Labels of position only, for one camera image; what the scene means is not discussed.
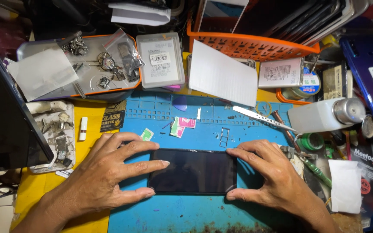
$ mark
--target phone back cover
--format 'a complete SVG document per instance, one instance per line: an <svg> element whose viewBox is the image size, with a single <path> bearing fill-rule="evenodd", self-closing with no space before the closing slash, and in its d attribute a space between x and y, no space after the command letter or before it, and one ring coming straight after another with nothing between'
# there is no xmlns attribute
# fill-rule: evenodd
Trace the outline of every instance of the phone back cover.
<svg viewBox="0 0 373 233"><path fill-rule="evenodd" d="M373 115L373 35L342 37L339 44Z"/></svg>

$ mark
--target white plastic bottle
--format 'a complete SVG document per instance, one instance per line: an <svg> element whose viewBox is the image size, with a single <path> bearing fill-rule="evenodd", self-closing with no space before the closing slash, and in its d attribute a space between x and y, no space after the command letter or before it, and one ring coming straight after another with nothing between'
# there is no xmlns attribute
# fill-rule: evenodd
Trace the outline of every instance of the white plastic bottle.
<svg viewBox="0 0 373 233"><path fill-rule="evenodd" d="M365 106L356 98L335 98L288 110L290 124L301 133L343 129L365 118Z"/></svg>

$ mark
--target yellow desk surface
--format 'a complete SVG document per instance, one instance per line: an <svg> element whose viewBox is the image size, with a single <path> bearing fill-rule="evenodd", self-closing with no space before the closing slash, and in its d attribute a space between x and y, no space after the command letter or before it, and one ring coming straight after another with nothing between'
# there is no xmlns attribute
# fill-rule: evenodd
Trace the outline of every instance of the yellow desk surface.
<svg viewBox="0 0 373 233"><path fill-rule="evenodd" d="M187 94L187 89L181 91L182 94ZM192 95L207 95L198 91L192 91ZM258 90L258 101L279 102L276 98L275 89ZM101 136L100 124L103 117L106 103L91 103L84 101L74 102L74 116L75 116L75 136L78 136L80 129L80 119L82 117L88 118L87 136L83 142L76 142L76 164L77 167L80 162L88 154L90 148L95 141ZM15 217L12 221L11 228L15 227L29 212L31 207L36 204L39 199L63 182L65 178L56 175L54 172L36 175L24 168L22 171L21 183L18 188L17 201L15 204ZM81 216L70 221L64 228L63 233L106 233L109 224L110 211L101 211L93 214Z"/></svg>

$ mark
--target metal tin lid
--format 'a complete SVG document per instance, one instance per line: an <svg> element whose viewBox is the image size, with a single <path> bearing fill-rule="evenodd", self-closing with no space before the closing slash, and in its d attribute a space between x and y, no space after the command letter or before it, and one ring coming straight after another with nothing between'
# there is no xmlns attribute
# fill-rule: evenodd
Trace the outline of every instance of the metal tin lid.
<svg viewBox="0 0 373 233"><path fill-rule="evenodd" d="M373 118L371 115L366 115L364 121L362 122L362 135L370 139L373 137Z"/></svg>
<svg viewBox="0 0 373 233"><path fill-rule="evenodd" d="M333 105L333 113L342 124L361 123L366 116L365 106L357 98L336 101Z"/></svg>

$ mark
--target sim card tray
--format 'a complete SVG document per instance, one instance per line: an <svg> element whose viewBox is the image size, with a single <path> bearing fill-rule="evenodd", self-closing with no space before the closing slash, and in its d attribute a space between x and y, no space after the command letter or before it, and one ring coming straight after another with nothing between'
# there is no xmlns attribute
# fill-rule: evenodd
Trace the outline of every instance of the sim card tray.
<svg viewBox="0 0 373 233"><path fill-rule="evenodd" d="M227 147L227 143L228 143L228 135L230 134L230 129L227 129L227 128L222 128L221 129L221 137L220 137L220 147L224 147L226 148Z"/></svg>

